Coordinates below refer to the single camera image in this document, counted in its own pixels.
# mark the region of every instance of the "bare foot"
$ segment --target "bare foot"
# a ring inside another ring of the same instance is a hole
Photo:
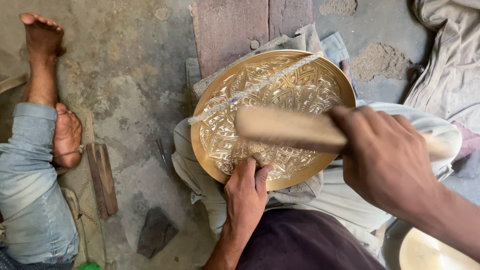
[[[73,168],[80,163],[82,155],[76,152],[82,140],[82,124],[71,110],[61,103],[55,105],[57,110],[57,123],[55,124],[55,135],[53,137],[53,162],[65,167]]]
[[[347,59],[340,61],[340,69],[343,71],[345,76],[347,76],[348,82],[352,84],[352,76],[350,76],[350,64]]]
[[[31,63],[56,59],[61,55],[64,31],[58,23],[31,12],[21,13],[18,17],[25,25],[28,59]]]

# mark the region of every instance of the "engraved brass plate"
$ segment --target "engraved brass plate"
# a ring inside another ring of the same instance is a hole
[[[198,102],[194,115],[232,98],[310,54],[300,50],[276,50],[235,64],[212,82]],[[318,58],[192,125],[195,156],[209,175],[225,184],[240,161],[260,152],[265,164],[274,166],[267,179],[267,190],[277,190],[314,176],[336,155],[239,139],[234,127],[235,111],[245,105],[321,113],[333,105],[355,107],[355,94],[337,66]]]

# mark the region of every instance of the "light blue jeans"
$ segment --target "light blue jeans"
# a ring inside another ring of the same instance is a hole
[[[13,136],[0,144],[0,211],[10,257],[23,264],[71,262],[78,253],[72,214],[57,183],[51,151],[57,112],[20,103]]]

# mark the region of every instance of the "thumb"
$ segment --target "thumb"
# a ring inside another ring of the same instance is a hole
[[[267,177],[268,173],[273,170],[272,165],[266,165],[265,167],[259,169],[255,173],[255,189],[257,190],[258,195],[263,195],[267,193]]]

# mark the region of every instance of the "brass dish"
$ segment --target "brass dish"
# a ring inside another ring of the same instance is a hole
[[[480,270],[467,255],[418,229],[411,229],[400,247],[402,270]]]
[[[311,53],[301,50],[275,50],[235,64],[207,88],[194,115],[232,98],[308,55]],[[333,105],[355,107],[355,94],[337,66],[318,58],[192,125],[193,151],[209,175],[226,184],[240,161],[260,152],[265,164],[274,166],[267,179],[267,190],[277,190],[309,179],[330,164],[336,155],[240,140],[235,133],[234,117],[239,106],[244,105],[320,113]]]

